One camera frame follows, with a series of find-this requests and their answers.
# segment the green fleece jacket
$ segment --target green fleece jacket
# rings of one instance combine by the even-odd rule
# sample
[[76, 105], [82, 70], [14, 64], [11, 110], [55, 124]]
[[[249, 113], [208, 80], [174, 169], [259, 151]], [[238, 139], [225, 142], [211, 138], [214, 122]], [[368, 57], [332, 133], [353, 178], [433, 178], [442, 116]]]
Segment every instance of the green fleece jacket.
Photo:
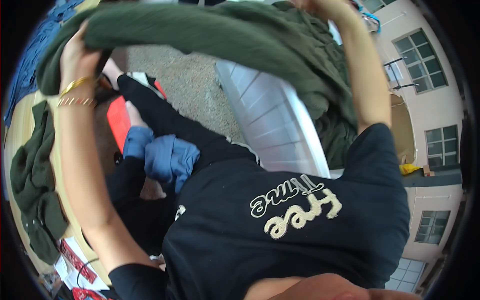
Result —
[[55, 243], [68, 226], [48, 160], [55, 130], [46, 101], [35, 105], [32, 113], [35, 120], [32, 137], [13, 157], [10, 180], [30, 247], [42, 261], [54, 264], [60, 255]]
[[357, 134], [343, 49], [327, 24], [291, 3], [101, 4], [69, 19], [45, 50], [36, 69], [42, 93], [58, 94], [63, 47], [85, 19], [86, 46], [106, 50], [98, 72], [115, 47], [154, 44], [234, 61], [288, 81], [315, 123], [329, 167], [343, 167]]

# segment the woman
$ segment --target woman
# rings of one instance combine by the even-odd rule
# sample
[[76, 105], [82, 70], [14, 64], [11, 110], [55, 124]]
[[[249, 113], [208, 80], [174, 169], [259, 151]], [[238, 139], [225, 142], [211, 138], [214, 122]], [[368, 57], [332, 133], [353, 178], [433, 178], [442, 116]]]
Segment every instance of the woman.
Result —
[[[175, 201], [178, 219], [171, 225], [167, 220], [167, 233], [156, 237], [165, 271], [135, 242], [109, 199], [92, 108], [59, 107], [65, 188], [123, 300], [418, 298], [381, 289], [407, 242], [409, 210], [380, 59], [345, 0], [297, 5], [334, 21], [345, 47], [359, 136], [337, 180], [267, 172], [246, 148], [180, 116], [152, 89], [122, 92], [155, 135], [173, 133], [201, 153]], [[63, 97], [80, 103], [89, 103], [94, 83], [79, 79], [94, 75], [100, 56], [84, 48], [86, 26], [68, 42], [61, 61], [60, 90], [68, 90]], [[127, 79], [118, 77], [120, 89]]]

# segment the white tiled wall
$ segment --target white tiled wall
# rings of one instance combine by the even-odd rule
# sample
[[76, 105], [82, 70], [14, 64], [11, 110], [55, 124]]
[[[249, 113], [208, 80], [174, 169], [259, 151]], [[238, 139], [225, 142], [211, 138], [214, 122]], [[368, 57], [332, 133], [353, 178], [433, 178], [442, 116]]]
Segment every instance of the white tiled wall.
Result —
[[398, 268], [385, 284], [385, 289], [413, 292], [424, 267], [424, 262], [401, 258]]

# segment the cable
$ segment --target cable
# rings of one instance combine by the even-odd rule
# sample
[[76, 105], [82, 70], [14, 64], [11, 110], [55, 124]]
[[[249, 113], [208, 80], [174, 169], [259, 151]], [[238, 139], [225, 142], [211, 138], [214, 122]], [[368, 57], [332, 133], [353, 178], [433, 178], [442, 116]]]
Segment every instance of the cable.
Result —
[[78, 275], [77, 275], [77, 285], [78, 285], [78, 287], [80, 287], [80, 285], [78, 284], [78, 280], [80, 279], [80, 274], [82, 273], [83, 269], [85, 269], [85, 267], [88, 266], [89, 264], [96, 262], [97, 260], [99, 260], [99, 259], [98, 259], [98, 258], [94, 258], [94, 259], [92, 259], [91, 261], [86, 262], [86, 263], [80, 268], [80, 270], [78, 270]]

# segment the bracelet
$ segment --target bracelet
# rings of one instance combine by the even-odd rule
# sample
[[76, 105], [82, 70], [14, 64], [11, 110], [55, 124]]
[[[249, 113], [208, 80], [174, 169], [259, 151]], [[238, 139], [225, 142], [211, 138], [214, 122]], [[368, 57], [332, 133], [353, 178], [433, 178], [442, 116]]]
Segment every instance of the bracelet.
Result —
[[85, 106], [96, 106], [96, 101], [93, 98], [61, 98], [57, 107], [71, 105], [71, 104], [80, 104]]
[[70, 84], [60, 93], [60, 98], [62, 98], [66, 93], [68, 93], [72, 89], [78, 87], [79, 85], [81, 85], [85, 81], [89, 81], [89, 80], [95, 81], [95, 78], [93, 78], [93, 77], [80, 77], [79, 79], [70, 82]]

